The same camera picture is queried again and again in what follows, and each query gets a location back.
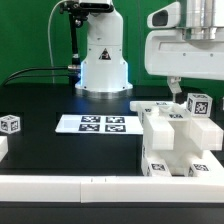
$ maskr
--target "white platform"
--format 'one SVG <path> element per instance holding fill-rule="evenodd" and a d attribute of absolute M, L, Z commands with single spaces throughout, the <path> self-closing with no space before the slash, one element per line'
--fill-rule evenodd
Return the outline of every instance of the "white platform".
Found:
<path fill-rule="evenodd" d="M 62 115 L 56 132 L 142 135 L 137 116 Z"/>
<path fill-rule="evenodd" d="M 0 201 L 223 203 L 221 174 L 214 178 L 1 175 Z"/>

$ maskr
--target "black cable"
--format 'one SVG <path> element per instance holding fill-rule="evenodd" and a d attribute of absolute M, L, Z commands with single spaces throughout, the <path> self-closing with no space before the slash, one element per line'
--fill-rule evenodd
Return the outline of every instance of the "black cable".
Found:
<path fill-rule="evenodd" d="M 70 22 L 71 40 L 72 40 L 72 64 L 80 65 L 81 63 L 79 58 L 76 26 L 75 26 L 74 17 L 72 14 L 69 14 L 69 22 Z"/>
<path fill-rule="evenodd" d="M 2 82 L 2 86 L 4 86 L 8 80 L 11 80 L 11 78 L 17 77 L 20 74 L 26 73 L 26 72 L 31 72 L 31 71 L 58 71 L 58 70 L 67 70 L 68 67 L 66 66 L 61 66 L 61 67 L 46 67 L 46 68 L 27 68 L 18 72 L 13 73 L 12 75 L 10 75 L 9 77 L 7 77 L 3 82 Z"/>
<path fill-rule="evenodd" d="M 33 74 L 33 75 L 20 75 L 20 76 L 14 76 L 11 78 L 8 78 L 7 80 L 5 80 L 4 84 L 2 84 L 3 86 L 5 86 L 8 82 L 15 80 L 15 79 L 20 79 L 20 78 L 33 78 L 33 77 L 37 77 L 37 78 L 43 78 L 43 77 L 74 77 L 75 75 L 73 73 L 71 74 L 61 74 L 61 75 L 39 75 L 39 74 Z"/>
<path fill-rule="evenodd" d="M 141 1 L 137 0 L 137 16 L 138 16 L 138 32 L 139 32 L 139 66 L 138 66 L 138 77 L 137 77 L 137 84 L 139 84 L 139 82 L 141 81 L 141 75 L 143 74 L 143 69 L 144 68 L 144 63 L 142 66 L 142 62 L 144 61 L 143 59 L 143 54 L 142 54 L 142 50 L 144 49 L 143 47 L 143 41 L 142 41 L 142 37 L 143 37 L 143 30 L 142 30 L 142 23 L 141 23 Z"/>

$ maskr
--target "white cube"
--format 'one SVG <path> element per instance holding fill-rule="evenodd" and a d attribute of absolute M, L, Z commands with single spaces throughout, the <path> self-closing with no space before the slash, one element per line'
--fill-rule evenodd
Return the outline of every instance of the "white cube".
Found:
<path fill-rule="evenodd" d="M 212 172 L 202 159 L 192 160 L 188 170 L 188 177 L 210 177 Z"/>
<path fill-rule="evenodd" d="M 146 149 L 173 150 L 174 129 L 164 117 L 146 116 L 143 138 Z"/>
<path fill-rule="evenodd" d="M 206 94 L 189 93 L 187 98 L 187 111 L 191 116 L 210 117 L 212 98 Z"/>
<path fill-rule="evenodd" d="M 193 118 L 189 137 L 201 150 L 222 150 L 223 130 L 209 118 Z"/>
<path fill-rule="evenodd" d="M 20 118 L 14 115 L 7 115 L 0 117 L 0 131 L 12 134 L 14 132 L 20 131 Z"/>

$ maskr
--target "printed marker sheet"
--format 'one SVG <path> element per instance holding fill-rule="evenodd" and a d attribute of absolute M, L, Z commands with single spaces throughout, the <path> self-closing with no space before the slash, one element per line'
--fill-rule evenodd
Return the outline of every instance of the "printed marker sheet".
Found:
<path fill-rule="evenodd" d="M 137 116 L 62 115 L 57 133 L 98 133 L 142 135 Z"/>

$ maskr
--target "robot logo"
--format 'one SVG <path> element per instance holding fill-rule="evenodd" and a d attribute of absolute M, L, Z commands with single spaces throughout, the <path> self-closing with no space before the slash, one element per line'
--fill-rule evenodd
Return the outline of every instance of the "robot logo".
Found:
<path fill-rule="evenodd" d="M 106 48 L 104 49 L 103 53 L 100 55 L 99 59 L 100 60 L 111 60 L 111 57 Z"/>

